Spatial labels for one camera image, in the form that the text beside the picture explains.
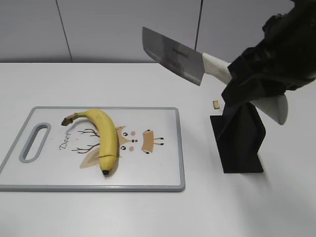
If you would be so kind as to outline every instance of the cleaver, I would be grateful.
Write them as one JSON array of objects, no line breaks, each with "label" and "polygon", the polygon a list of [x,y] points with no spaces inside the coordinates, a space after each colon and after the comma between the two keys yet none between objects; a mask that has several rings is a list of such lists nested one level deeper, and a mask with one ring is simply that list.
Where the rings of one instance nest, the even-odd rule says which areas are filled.
[{"label": "cleaver", "polygon": [[[227,68],[228,62],[207,53],[199,53],[145,27],[143,27],[143,48],[156,62],[195,85],[201,84],[204,73],[216,77],[226,85],[232,79]],[[288,113],[285,95],[261,98],[251,103],[278,124],[285,123]]]}]

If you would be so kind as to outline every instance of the white knife handle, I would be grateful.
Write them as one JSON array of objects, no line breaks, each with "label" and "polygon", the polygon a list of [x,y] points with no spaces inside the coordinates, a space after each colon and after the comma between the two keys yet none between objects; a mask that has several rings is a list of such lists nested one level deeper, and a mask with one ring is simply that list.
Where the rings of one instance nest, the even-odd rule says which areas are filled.
[{"label": "white knife handle", "polygon": [[[203,53],[202,58],[206,74],[216,77],[226,85],[231,81],[232,76],[227,68],[230,63],[207,53]],[[278,124],[283,125],[285,123],[288,113],[288,104],[285,95],[261,98],[251,101],[251,103]]]}]

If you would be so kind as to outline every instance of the banana tip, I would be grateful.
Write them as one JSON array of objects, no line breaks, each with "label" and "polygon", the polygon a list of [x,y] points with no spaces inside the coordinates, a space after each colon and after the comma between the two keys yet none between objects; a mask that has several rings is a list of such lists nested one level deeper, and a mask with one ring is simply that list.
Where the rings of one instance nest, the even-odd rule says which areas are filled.
[{"label": "banana tip", "polygon": [[67,126],[68,124],[73,123],[73,119],[72,118],[64,118],[64,120],[61,122],[62,126]]},{"label": "banana tip", "polygon": [[108,170],[102,170],[103,175],[108,175],[109,171]]}]

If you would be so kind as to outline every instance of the banana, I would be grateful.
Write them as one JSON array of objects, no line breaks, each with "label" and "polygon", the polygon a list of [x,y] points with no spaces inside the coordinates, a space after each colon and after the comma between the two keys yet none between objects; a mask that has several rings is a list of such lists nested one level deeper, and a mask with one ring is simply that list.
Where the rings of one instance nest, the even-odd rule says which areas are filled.
[{"label": "banana", "polygon": [[88,118],[96,125],[100,135],[100,168],[104,175],[109,174],[118,156],[118,136],[112,119],[102,110],[90,109],[65,117],[61,125],[67,126],[78,118]]}]

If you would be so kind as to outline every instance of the black stand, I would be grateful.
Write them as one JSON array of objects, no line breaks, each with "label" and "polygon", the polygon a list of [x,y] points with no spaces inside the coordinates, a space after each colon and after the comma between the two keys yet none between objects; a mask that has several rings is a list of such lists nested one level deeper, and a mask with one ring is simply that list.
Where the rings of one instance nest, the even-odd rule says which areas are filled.
[{"label": "black stand", "polygon": [[256,108],[246,103],[210,116],[224,173],[261,173],[258,150],[266,135]]}]

